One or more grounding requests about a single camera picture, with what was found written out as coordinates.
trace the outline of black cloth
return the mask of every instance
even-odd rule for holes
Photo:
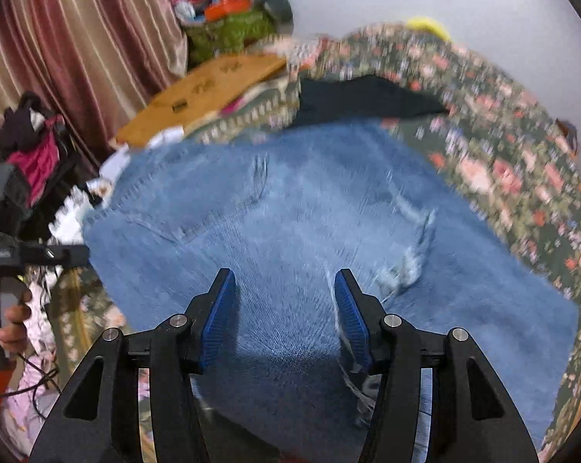
[[[0,128],[0,162],[4,162],[14,151],[32,151],[40,142],[42,131],[31,125],[31,112],[34,110],[48,118],[52,113],[42,106],[42,100],[34,92],[24,92],[16,111],[7,108],[3,113]]]
[[[368,75],[344,82],[301,80],[299,111],[291,127],[352,118],[413,118],[448,113],[433,95]]]

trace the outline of orange box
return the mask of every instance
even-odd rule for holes
[[[229,2],[210,5],[205,9],[207,21],[217,21],[228,14],[238,14],[251,9],[251,0],[231,0]]]

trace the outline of yellow object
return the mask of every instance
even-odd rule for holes
[[[440,22],[430,19],[429,17],[413,17],[412,19],[408,19],[406,21],[406,27],[416,31],[426,31],[434,34],[445,42],[451,41],[451,35],[445,27],[440,24]]]
[[[274,54],[223,55],[201,64],[156,95],[115,137],[119,144],[143,148],[155,134],[176,125],[185,135],[196,120],[220,110],[249,87],[284,68]]]

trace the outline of human hand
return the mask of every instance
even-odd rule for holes
[[[23,303],[31,301],[29,289],[21,295]],[[10,353],[23,353],[27,348],[27,329],[23,322],[31,316],[31,309],[26,304],[15,304],[5,311],[5,318],[10,322],[0,329],[1,348]]]

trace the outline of torn denim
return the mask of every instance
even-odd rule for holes
[[[330,287],[362,290],[414,326],[463,326],[492,362],[535,444],[551,421],[577,308],[514,259],[422,158],[374,123],[282,132],[261,145],[186,140],[134,157],[110,206],[86,219],[91,262],[137,330],[183,312],[220,267],[237,278],[205,401],[282,451],[357,461],[357,396],[377,379],[344,363]],[[345,382],[360,376],[358,387]],[[425,459],[422,385],[415,460]]]

